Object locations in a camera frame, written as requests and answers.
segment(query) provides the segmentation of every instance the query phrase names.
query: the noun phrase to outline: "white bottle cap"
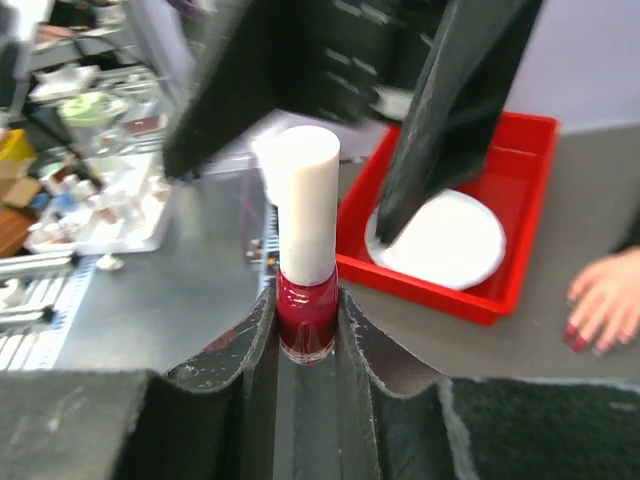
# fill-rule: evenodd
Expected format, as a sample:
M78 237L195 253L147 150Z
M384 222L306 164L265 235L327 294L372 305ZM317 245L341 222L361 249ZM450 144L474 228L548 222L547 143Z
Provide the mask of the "white bottle cap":
M296 285L319 285L336 261L340 140L322 127L301 126L270 142L279 158L280 270Z

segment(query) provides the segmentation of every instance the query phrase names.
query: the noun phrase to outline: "gray table surface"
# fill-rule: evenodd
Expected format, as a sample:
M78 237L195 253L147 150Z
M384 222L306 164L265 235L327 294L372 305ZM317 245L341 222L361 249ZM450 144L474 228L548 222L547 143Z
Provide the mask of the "gray table surface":
M638 155L640 128L560 141L520 307L493 328L345 286L374 323L447 374L640 378L637 344L598 359L560 342L570 280L616 243L640 201ZM341 169L343 192L358 168ZM185 188L157 252L125 256L116 275L96 272L57 367L162 371L243 317L257 285L239 247L243 175L209 175ZM251 203L261 214L259 188Z

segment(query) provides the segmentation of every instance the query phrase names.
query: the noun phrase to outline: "green lid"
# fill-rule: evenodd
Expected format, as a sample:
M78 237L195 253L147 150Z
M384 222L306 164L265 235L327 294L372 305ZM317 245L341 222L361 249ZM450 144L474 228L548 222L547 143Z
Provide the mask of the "green lid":
M72 127L100 127L128 108L127 103L105 92L89 92L64 102L60 116Z

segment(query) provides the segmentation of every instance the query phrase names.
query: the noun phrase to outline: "cardboard box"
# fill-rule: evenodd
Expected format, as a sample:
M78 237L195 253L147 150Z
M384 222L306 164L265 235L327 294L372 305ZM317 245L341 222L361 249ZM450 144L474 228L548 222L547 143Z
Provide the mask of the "cardboard box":
M0 258L18 253L29 236L33 220L9 208L0 207Z
M36 213L29 204L42 186L39 181L24 176L22 170L22 166L14 162L0 161L0 209L9 208L36 219Z

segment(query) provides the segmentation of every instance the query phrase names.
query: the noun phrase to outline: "nail polish bottle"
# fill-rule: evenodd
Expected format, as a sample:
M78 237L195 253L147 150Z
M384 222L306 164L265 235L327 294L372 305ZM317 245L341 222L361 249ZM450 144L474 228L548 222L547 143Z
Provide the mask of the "nail polish bottle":
M331 352L338 313L340 141L327 129L301 126L284 131L276 142L282 176L276 291L280 345L295 363L312 365Z

